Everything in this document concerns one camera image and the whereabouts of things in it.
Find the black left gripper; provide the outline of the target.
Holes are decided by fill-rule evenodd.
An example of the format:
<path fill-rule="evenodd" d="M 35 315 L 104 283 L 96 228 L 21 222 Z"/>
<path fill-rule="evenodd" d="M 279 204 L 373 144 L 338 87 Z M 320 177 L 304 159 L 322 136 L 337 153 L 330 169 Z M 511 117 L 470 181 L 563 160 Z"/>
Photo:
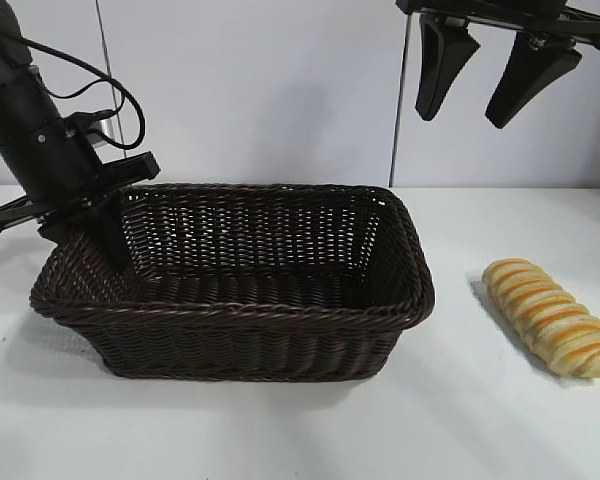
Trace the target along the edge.
<path fill-rule="evenodd" d="M 129 250 L 114 194 L 158 175 L 152 153 L 103 163 L 81 132 L 68 133 L 54 122 L 10 139 L 0 146 L 0 156 L 25 192 L 0 207 L 0 233 L 39 219 L 38 234 L 63 245 L 74 233 L 77 214 L 98 207 L 94 220 L 98 241 L 116 270 L 127 268 Z"/>

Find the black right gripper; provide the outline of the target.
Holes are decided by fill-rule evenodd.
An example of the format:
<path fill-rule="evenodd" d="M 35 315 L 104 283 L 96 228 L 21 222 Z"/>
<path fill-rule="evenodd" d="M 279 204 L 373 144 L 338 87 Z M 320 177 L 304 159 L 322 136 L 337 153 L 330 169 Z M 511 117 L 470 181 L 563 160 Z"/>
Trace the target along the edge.
<path fill-rule="evenodd" d="M 579 65 L 582 55 L 567 38 L 600 50 L 600 15 L 569 7 L 566 1 L 398 0 L 395 4 L 404 14 L 421 14 L 416 111 L 424 121 L 435 118 L 456 77 L 480 48 L 469 33 L 469 22 L 525 31 L 516 34 L 486 108 L 485 116 L 496 128 L 504 128 L 544 88 Z"/>

